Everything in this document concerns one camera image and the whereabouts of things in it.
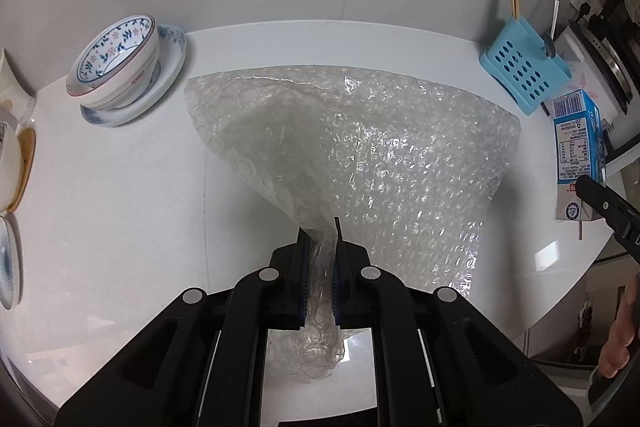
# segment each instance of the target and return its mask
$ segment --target white plate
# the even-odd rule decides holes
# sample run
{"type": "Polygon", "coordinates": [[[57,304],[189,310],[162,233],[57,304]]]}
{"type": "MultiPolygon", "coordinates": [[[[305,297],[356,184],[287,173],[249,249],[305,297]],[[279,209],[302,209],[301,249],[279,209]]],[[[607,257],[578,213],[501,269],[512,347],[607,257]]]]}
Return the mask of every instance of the white plate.
{"type": "Polygon", "coordinates": [[[0,302],[11,309],[20,298],[20,265],[14,230],[0,216],[0,302]]]}
{"type": "Polygon", "coordinates": [[[187,54],[187,37],[172,24],[159,24],[160,57],[146,91],[135,102],[120,109],[89,109],[80,106],[82,117],[93,125],[116,127],[140,116],[154,105],[180,73],[187,54]]]}

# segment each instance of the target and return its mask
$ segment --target floral bowl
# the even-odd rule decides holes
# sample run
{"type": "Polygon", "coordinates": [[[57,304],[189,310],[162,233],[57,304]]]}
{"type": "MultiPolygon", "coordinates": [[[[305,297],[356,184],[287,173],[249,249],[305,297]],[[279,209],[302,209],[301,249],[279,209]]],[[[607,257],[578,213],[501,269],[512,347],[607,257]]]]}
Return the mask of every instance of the floral bowl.
{"type": "Polygon", "coordinates": [[[127,17],[102,31],[82,51],[66,76],[66,91],[95,107],[121,94],[158,47],[153,17],[127,17]]]}
{"type": "Polygon", "coordinates": [[[146,91],[149,83],[151,83],[151,77],[158,63],[160,57],[160,44],[156,45],[156,48],[149,57],[149,60],[140,68],[138,73],[130,79],[125,87],[117,92],[113,93],[113,98],[109,96],[109,100],[106,102],[103,100],[96,102],[92,109],[120,109],[127,107],[130,103],[135,102],[146,91]]]}

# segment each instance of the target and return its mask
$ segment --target white table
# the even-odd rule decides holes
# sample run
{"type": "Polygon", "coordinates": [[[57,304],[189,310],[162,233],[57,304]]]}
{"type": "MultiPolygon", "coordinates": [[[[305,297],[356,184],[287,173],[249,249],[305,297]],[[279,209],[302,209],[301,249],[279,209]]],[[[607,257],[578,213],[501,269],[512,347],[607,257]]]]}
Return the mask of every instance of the white table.
{"type": "MultiPolygon", "coordinates": [[[[431,32],[353,22],[276,22],[189,35],[178,82],[143,118],[85,123],[64,80],[38,93],[36,157],[15,214],[24,289],[0,311],[4,356],[61,405],[184,288],[232,287],[292,243],[297,226],[208,152],[187,114],[183,82],[281,64],[356,66],[474,92],[520,118],[513,166],[482,229],[472,302],[511,338],[587,270],[610,236],[603,220],[554,219],[554,136],[541,110],[524,116],[478,64],[480,47],[431,32]]],[[[609,183],[622,192],[620,176],[609,183]]],[[[345,230],[345,239],[349,239],[345,230]]],[[[263,421],[307,419],[376,404],[370,335],[347,342],[331,377],[299,385],[267,373],[263,421]]]]}

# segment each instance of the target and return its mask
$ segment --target electrical socket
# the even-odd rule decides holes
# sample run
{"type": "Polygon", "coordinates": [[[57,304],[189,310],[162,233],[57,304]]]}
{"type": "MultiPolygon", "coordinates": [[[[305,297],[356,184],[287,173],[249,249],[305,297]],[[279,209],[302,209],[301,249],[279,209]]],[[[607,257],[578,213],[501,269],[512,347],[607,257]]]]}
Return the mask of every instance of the electrical socket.
{"type": "Polygon", "coordinates": [[[597,15],[602,11],[602,4],[599,0],[571,0],[571,6],[580,11],[580,6],[582,6],[582,4],[585,2],[588,2],[589,6],[591,6],[591,11],[586,15],[587,19],[590,16],[597,15]]]}

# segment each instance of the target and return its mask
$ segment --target human hand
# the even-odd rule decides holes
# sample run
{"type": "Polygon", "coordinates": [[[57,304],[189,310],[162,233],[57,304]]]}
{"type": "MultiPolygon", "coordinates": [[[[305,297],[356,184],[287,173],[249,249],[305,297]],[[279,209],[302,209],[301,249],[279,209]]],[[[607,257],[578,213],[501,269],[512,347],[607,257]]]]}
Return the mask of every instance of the human hand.
{"type": "Polygon", "coordinates": [[[609,339],[602,348],[600,360],[598,360],[598,370],[603,377],[615,377],[616,373],[629,361],[629,351],[626,348],[638,334],[634,323],[634,305],[638,297],[638,286],[640,283],[636,275],[626,285],[620,299],[616,320],[611,325],[609,339]]]}

